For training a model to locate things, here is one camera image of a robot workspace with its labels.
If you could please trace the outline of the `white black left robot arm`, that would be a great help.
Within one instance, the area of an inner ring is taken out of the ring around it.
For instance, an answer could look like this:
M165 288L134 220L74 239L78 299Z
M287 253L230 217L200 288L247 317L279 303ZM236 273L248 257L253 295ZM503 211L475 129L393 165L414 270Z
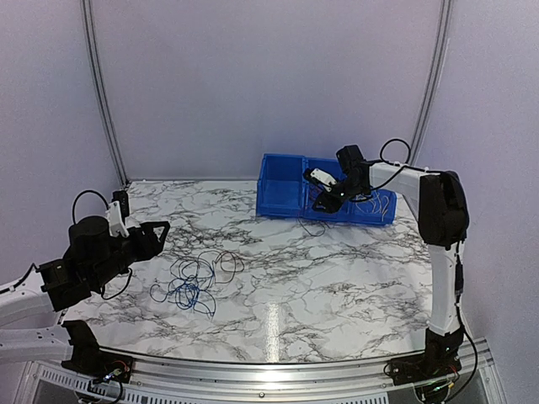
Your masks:
M55 359L100 374L107 362L96 337L84 321L34 329L11 329L27 317L60 313L100 294L131 265L149 261L164 249L170 225L144 222L122 231L92 215L70 226L69 247L62 258L31 265L23 277L1 287L1 360L17 363Z

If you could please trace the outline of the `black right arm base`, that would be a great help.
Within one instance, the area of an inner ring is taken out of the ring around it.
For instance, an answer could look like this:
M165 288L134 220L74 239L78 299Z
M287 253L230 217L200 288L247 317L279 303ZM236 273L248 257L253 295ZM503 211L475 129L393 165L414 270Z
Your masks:
M384 374L394 385L405 385L450 375L462 369L458 349L464 340L464 329L443 336L425 330L425 346L421 353L390 359Z

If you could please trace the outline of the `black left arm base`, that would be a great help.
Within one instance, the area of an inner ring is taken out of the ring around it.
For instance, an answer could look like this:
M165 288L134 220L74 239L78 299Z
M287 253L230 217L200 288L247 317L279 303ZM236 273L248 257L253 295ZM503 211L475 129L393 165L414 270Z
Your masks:
M131 356L105 352L84 321L66 321L61 326L67 330L68 344L72 349L68 358L61 361L62 368L99 379L118 369L118 380L122 383L130 381L134 363Z

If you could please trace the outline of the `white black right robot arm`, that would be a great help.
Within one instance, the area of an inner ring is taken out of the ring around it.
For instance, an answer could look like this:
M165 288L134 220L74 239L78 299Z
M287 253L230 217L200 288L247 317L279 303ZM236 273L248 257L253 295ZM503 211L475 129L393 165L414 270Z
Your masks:
M318 167L303 173L305 180L321 189L312 206L315 211L334 214L345 202L364 201L379 189L401 194L414 205L419 234L429 250L433 280L432 311L425 333L428 350L418 357L417 369L434 377L450 363L450 352L458 349L465 336L460 312L462 251L470 217L460 179L452 171L383 158L367 160L357 145L341 148L336 156L343 179Z

